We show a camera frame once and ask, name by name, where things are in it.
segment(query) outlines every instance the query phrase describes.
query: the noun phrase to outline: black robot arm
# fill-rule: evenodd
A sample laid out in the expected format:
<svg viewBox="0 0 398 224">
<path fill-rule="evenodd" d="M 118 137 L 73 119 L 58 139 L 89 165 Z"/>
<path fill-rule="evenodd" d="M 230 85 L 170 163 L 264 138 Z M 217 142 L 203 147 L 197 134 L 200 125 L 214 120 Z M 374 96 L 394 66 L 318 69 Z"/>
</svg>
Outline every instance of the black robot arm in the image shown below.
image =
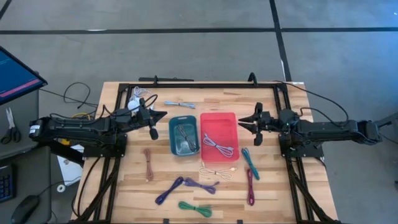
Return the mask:
<svg viewBox="0 0 398 224">
<path fill-rule="evenodd" d="M 310 122 L 287 109 L 281 110 L 279 118 L 275 119 L 268 111 L 262 111 L 261 103 L 257 103 L 252 116 L 239 121 L 243 122 L 239 123 L 240 126 L 256 134 L 256 146 L 262 143 L 261 131 L 280 132 L 286 138 L 286 144 L 293 149 L 310 144 L 316 147 L 325 141 L 352 140 L 367 145 L 381 141 L 378 126 L 372 121 Z"/>
<path fill-rule="evenodd" d="M 53 116 L 31 121 L 29 137 L 37 142 L 49 142 L 56 138 L 72 139 L 79 141 L 85 148 L 111 149 L 125 144 L 125 133 L 147 126 L 151 138 L 157 139 L 159 136 L 155 125 L 166 114 L 167 112 L 146 109 L 145 101 L 141 98 L 137 113 L 124 108 L 93 121 Z M 90 151 L 85 150 L 85 154 L 88 153 L 85 157 L 94 156 Z"/>
</svg>

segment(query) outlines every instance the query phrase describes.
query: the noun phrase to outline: wooden table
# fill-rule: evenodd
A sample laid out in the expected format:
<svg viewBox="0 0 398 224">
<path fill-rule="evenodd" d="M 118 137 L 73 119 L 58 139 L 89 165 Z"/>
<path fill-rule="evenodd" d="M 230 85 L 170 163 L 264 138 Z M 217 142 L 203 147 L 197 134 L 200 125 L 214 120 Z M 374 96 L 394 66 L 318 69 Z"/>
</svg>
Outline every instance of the wooden table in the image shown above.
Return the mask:
<svg viewBox="0 0 398 224">
<path fill-rule="evenodd" d="M 98 108 L 102 108 L 102 105 L 114 108 L 119 84 L 119 82 L 104 83 Z M 159 139 L 156 141 L 150 139 L 149 128 L 128 133 L 126 156 L 121 160 L 118 176 L 113 223 L 162 223 L 164 218 L 169 218 L 170 223 L 236 223 L 238 219 L 242 219 L 244 223 L 295 223 L 286 163 L 280 155 L 277 133 L 263 132 L 262 145 L 253 146 L 254 136 L 238 126 L 239 148 L 249 149 L 252 161 L 261 176 L 260 180 L 253 180 L 256 197 L 254 206 L 249 206 L 246 202 L 248 184 L 245 170 L 248 165 L 242 155 L 235 164 L 214 167 L 220 169 L 235 166 L 238 168 L 233 172 L 233 179 L 225 181 L 215 175 L 203 176 L 198 173 L 198 168 L 201 166 L 199 154 L 192 157 L 177 157 L 171 154 L 169 147 L 169 121 L 175 116 L 196 116 L 200 129 L 201 113 L 234 112 L 236 118 L 239 119 L 253 114 L 256 102 L 261 102 L 264 105 L 264 111 L 270 111 L 273 117 L 277 117 L 274 94 L 271 89 L 153 88 L 150 91 L 159 95 L 155 110 L 167 111 L 168 114 L 156 126 L 159 132 Z M 307 94 L 304 91 L 289 86 L 289 97 L 294 111 L 298 111 L 303 106 L 309 106 Z M 165 101 L 191 102 L 196 105 L 196 109 L 166 106 Z M 303 119 L 312 120 L 310 111 L 306 111 Z M 150 149 L 152 152 L 154 170 L 152 182 L 146 182 L 145 178 L 146 159 L 142 153 L 144 149 Z M 85 162 L 82 180 L 85 179 L 94 160 L 91 158 Z M 303 162 L 310 193 L 326 214 L 337 219 L 325 168 L 313 158 L 304 158 Z M 83 192 L 82 211 L 90 204 L 98 191 L 102 166 L 103 159 L 97 163 L 88 179 Z M 178 176 L 191 177 L 201 184 L 214 184 L 216 181 L 221 183 L 216 186 L 215 195 L 201 188 L 181 185 L 167 197 L 162 205 L 157 205 L 154 202 L 155 198 L 169 189 Z M 306 218 L 301 194 L 299 197 L 303 218 Z M 105 195 L 101 218 L 104 218 L 107 199 L 108 195 Z M 210 204 L 213 207 L 213 216 L 205 218 L 196 211 L 181 210 L 178 208 L 179 201 L 192 205 Z"/>
</svg>

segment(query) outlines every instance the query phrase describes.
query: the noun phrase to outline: computer monitor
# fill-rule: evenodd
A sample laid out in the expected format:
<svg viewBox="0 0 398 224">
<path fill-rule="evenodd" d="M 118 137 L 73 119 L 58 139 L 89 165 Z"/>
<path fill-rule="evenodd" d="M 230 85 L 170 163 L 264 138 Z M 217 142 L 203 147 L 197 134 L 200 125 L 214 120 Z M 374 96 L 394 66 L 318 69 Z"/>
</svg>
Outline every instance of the computer monitor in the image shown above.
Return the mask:
<svg viewBox="0 0 398 224">
<path fill-rule="evenodd" d="M 0 46 L 0 105 L 46 84 L 37 72 Z"/>
</svg>

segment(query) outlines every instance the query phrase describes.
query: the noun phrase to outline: scissors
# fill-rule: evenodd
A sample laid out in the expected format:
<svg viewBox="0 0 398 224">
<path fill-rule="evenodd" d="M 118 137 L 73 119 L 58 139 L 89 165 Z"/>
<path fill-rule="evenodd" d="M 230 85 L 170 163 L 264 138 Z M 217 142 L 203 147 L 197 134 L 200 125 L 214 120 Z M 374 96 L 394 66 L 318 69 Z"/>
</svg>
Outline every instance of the scissors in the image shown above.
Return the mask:
<svg viewBox="0 0 398 224">
<path fill-rule="evenodd" d="M 14 117 L 12 115 L 11 108 L 6 109 L 8 123 L 10 124 L 6 134 L 0 139 L 1 144 L 8 144 L 13 140 L 14 142 L 19 142 L 21 140 L 21 133 L 15 127 Z"/>
</svg>

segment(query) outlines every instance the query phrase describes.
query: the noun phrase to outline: plastic tray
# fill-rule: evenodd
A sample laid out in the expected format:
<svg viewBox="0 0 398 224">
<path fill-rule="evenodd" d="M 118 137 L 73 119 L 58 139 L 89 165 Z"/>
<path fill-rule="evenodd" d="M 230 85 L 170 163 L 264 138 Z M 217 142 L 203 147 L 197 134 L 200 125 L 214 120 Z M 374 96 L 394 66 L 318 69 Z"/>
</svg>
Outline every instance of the plastic tray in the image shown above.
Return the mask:
<svg viewBox="0 0 398 224">
<path fill-rule="evenodd" d="M 181 125 L 196 148 L 190 149 L 185 137 L 179 131 Z M 178 116 L 169 121 L 170 150 L 176 156 L 191 156 L 199 152 L 197 119 L 194 116 Z"/>
<path fill-rule="evenodd" d="M 233 155 L 226 157 L 216 147 L 203 143 L 205 133 L 217 145 L 233 147 Z M 200 136 L 203 162 L 234 162 L 239 159 L 238 132 L 234 113 L 202 113 Z"/>
</svg>

